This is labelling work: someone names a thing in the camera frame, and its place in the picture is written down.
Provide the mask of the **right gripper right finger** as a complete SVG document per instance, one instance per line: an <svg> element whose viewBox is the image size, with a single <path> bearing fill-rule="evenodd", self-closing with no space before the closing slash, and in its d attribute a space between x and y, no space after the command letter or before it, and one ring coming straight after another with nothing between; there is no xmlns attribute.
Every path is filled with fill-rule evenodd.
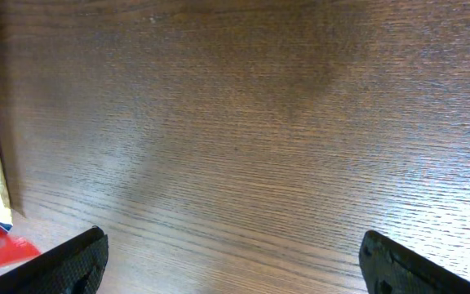
<svg viewBox="0 0 470 294"><path fill-rule="evenodd" d="M363 236L359 265L369 293L470 293L470 281L374 230Z"/></svg>

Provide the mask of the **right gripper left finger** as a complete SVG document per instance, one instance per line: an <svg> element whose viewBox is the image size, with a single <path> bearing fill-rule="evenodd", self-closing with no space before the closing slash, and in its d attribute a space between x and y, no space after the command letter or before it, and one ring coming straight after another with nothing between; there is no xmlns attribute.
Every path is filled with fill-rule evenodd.
<svg viewBox="0 0 470 294"><path fill-rule="evenodd" d="M94 226L0 275L0 294L96 294L108 259L108 236Z"/></svg>

